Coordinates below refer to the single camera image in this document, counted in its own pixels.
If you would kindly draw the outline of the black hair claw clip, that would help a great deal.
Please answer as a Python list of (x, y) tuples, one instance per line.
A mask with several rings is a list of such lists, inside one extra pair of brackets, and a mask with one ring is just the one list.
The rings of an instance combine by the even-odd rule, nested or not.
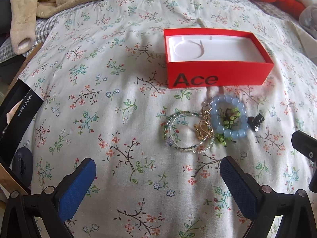
[(260, 113), (255, 117), (248, 117), (247, 123), (253, 132), (258, 132), (261, 129), (261, 124), (265, 121), (264, 116)]

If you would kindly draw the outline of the black iQOO box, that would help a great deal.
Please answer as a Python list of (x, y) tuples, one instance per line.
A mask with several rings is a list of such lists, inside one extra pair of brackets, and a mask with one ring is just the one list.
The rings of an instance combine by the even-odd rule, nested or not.
[(10, 165), (42, 98), (22, 80), (17, 80), (1, 104), (1, 162)]

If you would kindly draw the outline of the gold silver earring cluster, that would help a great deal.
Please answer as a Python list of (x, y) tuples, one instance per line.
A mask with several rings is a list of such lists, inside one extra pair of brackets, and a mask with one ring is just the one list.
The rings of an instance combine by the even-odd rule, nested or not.
[(201, 116), (205, 121), (210, 121), (213, 99), (206, 99), (202, 103)]

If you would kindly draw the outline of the crumpled white patterned cloth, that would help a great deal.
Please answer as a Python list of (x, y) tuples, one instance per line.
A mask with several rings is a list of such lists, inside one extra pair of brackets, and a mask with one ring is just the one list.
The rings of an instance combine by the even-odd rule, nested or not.
[(316, 0), (299, 0), (305, 7), (299, 16), (299, 23), (316, 39)]

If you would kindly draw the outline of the red Ace box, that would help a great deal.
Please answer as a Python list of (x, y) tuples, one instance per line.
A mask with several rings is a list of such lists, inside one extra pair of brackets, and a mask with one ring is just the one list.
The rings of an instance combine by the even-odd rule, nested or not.
[(258, 38), (227, 29), (165, 29), (168, 88), (262, 85), (274, 63)]

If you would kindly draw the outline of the floral bed sheet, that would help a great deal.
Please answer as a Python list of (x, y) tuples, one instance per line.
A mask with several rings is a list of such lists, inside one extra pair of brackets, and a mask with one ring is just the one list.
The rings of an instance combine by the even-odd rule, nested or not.
[[(253, 32), (274, 62), (262, 86), (167, 87), (163, 30)], [(44, 100), (21, 140), (33, 153), (32, 193), (84, 158), (97, 165), (75, 216), (75, 237), (242, 237), (242, 216), (219, 173), (231, 156), (277, 192), (307, 189), (312, 164), (291, 144), (316, 136), (316, 65), (294, 25), (244, 0), (107, 0), (57, 20), (20, 75)], [(265, 118), (259, 132), (201, 154), (167, 146), (163, 126), (215, 95)]]

